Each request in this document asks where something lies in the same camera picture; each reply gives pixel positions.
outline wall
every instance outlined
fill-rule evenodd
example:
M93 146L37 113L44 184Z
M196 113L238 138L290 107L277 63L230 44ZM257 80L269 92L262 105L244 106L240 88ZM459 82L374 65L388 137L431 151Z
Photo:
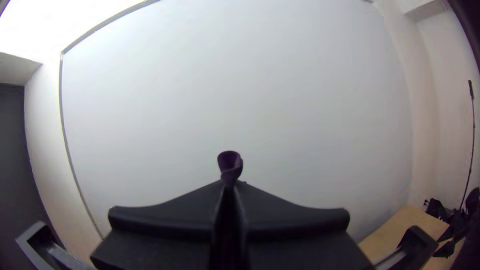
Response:
M24 86L42 64L0 52L0 83Z
M396 1L377 0L385 27L403 67L413 129L412 180L408 202L421 207L436 197L439 147L437 92L429 54L415 22L400 12Z
M24 87L0 83L0 269L36 269L15 239L50 224L35 186L24 125Z
M465 32L451 9L423 19L417 26L431 61L438 102L436 198L446 207L458 208L467 182L472 151L472 105L467 80L473 81L478 118L479 70ZM475 140L475 149L479 149L478 131ZM479 185L479 157L480 151L477 150L468 192Z
M407 85L382 17L362 1L156 2L63 56L62 108L103 235L115 205L218 179L228 149L249 184L347 208L357 240L407 200Z
M25 132L35 182L66 248L84 261L100 236L70 169L60 122L60 51L139 0L15 0L0 16L0 52L43 63L25 86Z

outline black cord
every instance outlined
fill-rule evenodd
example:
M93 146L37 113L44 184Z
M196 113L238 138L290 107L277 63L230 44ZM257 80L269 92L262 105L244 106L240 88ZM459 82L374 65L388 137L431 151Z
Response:
M465 191L463 192L463 198L461 199L460 208L464 205L465 195L467 195L467 189L469 188L470 175L472 174L472 163L474 162L474 147L475 147L475 107L474 107L474 88L472 86L472 81L468 80L468 86L470 87L470 97L471 97L471 111L473 114L473 139L471 141L471 158L470 158L470 169L468 170L468 178L466 179Z

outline black plastic part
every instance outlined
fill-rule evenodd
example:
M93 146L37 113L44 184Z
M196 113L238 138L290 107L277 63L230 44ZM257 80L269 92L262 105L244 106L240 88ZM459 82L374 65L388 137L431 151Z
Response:
M95 270L66 252L41 221L33 224L15 241L38 270Z
M439 244L418 226L406 230L398 247L406 254L390 270L419 270L429 261Z
M113 230L173 240L212 241L224 183L216 181L165 203L115 206L108 212Z

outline table surface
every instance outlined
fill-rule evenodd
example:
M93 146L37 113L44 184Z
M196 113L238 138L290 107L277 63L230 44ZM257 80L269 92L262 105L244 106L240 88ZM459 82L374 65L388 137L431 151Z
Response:
M393 215L383 226L365 238L358 246L367 256L367 258L375 263L384 258L397 248L400 240L404 236L405 231L411 226L417 225L424 230L433 239L438 239L449 225L427 213L421 209L407 205ZM443 246L446 241L441 242L438 248ZM445 258L432 257L423 270L448 270L454 263L457 255L462 248L464 240L461 240L455 246L455 253Z

